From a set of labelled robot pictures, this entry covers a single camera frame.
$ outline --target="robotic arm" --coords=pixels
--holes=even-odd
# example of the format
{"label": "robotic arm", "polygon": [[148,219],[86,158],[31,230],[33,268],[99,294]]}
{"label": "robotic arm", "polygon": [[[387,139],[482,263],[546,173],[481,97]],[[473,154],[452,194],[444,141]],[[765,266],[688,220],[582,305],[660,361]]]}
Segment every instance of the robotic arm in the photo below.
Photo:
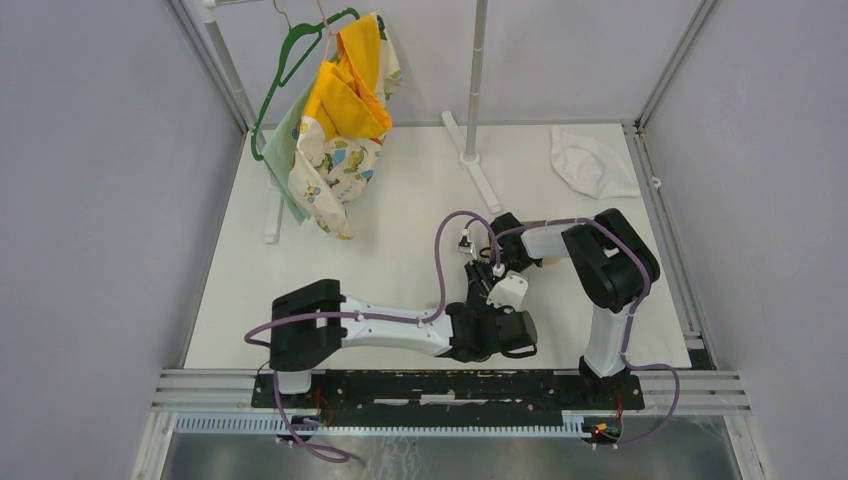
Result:
{"label": "robotic arm", "polygon": [[[642,261],[652,282],[659,264],[617,209],[595,221],[618,237]],[[521,227],[512,215],[492,222],[496,234]],[[460,245],[468,246],[467,238]],[[466,263],[468,293],[465,302],[447,305],[434,320],[416,319],[433,310],[407,310],[373,305],[343,295],[338,280],[319,280],[273,302],[272,318],[311,312],[350,312],[356,318],[307,320],[271,330],[270,368],[278,372],[309,371],[340,348],[381,346],[405,348],[460,362],[483,361],[493,354],[509,358],[535,355],[537,334],[530,314],[521,309],[529,286],[521,272],[542,266],[545,257],[567,257],[574,263],[584,291],[594,304],[589,346],[581,359],[581,374],[598,378],[624,370],[619,352],[626,325],[626,307],[641,293],[638,267],[614,243],[590,225],[546,226],[507,233],[498,240],[506,273],[498,275],[491,263]],[[403,317],[410,323],[375,320]]]}

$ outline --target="hanging cloth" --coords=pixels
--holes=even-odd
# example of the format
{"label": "hanging cloth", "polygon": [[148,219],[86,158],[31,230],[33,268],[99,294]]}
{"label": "hanging cloth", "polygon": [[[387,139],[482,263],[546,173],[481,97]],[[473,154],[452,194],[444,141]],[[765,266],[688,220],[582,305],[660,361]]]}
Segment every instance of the hanging cloth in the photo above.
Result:
{"label": "hanging cloth", "polygon": [[374,175],[392,119],[385,108],[403,81],[382,18],[371,13],[339,30],[336,61],[324,61],[296,130],[288,187],[318,226],[353,238],[344,204]]}

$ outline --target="white table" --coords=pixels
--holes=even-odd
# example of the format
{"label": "white table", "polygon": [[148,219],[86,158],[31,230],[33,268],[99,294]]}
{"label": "white table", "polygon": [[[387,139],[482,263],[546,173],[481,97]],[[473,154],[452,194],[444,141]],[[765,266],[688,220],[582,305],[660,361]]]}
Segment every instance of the white table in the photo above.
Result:
{"label": "white table", "polygon": [[[577,135],[593,136],[630,160],[621,126],[566,128]],[[527,221],[592,216],[616,207],[656,253],[642,199],[595,200],[575,193],[550,166],[550,142],[550,126],[480,127],[477,145],[483,169],[505,210]],[[485,214],[468,175],[458,167],[456,150],[442,127],[395,128],[389,132],[373,180],[362,196],[348,205],[357,235],[352,241],[331,238],[311,221],[299,226],[285,211],[280,242],[263,243],[270,195],[267,178],[265,166],[254,161],[245,146],[186,368],[259,367],[268,359],[268,352],[245,344],[245,332],[270,321],[275,298],[321,278],[339,279],[343,294],[376,304],[416,309],[435,306],[436,227],[456,210],[473,210],[492,218]],[[465,298],[462,265],[468,257],[456,250],[464,222],[454,220],[442,239],[448,302]],[[533,267],[525,275],[530,290],[524,306],[539,334],[539,352],[534,357],[511,360],[493,355],[483,363],[461,364],[403,350],[358,347],[333,354],[319,368],[576,368],[588,343],[592,307],[571,262]],[[664,275],[654,284],[635,322],[630,344],[632,362],[691,366]]]}

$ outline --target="gray floor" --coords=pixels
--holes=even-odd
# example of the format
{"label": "gray floor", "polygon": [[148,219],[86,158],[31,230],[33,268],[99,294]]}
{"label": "gray floor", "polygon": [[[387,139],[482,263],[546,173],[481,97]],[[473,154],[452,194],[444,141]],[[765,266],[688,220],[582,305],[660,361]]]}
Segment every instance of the gray floor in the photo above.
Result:
{"label": "gray floor", "polygon": [[[655,425],[625,419],[625,438]],[[273,438],[177,434],[163,478],[193,479],[615,479],[738,480],[720,417],[675,419],[657,437],[618,451],[592,452],[572,439],[325,437],[360,461],[334,465]]]}

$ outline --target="green fabric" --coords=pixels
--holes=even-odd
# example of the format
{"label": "green fabric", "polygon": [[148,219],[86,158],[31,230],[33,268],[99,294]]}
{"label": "green fabric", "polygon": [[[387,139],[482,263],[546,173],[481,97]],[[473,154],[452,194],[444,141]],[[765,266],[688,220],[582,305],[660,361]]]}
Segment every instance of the green fabric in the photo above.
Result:
{"label": "green fabric", "polygon": [[289,172],[292,169],[294,152],[297,148],[298,122],[300,122],[303,107],[309,99],[313,85],[314,82],[300,94],[300,97],[294,102],[294,105],[286,113],[286,116],[283,117],[283,121],[277,125],[276,130],[271,134],[271,138],[268,139],[265,148],[262,149],[262,156],[265,157],[265,163],[274,174],[285,203],[289,206],[289,210],[291,210],[295,220],[299,224],[310,218],[311,215],[292,198],[291,192],[289,192]]}

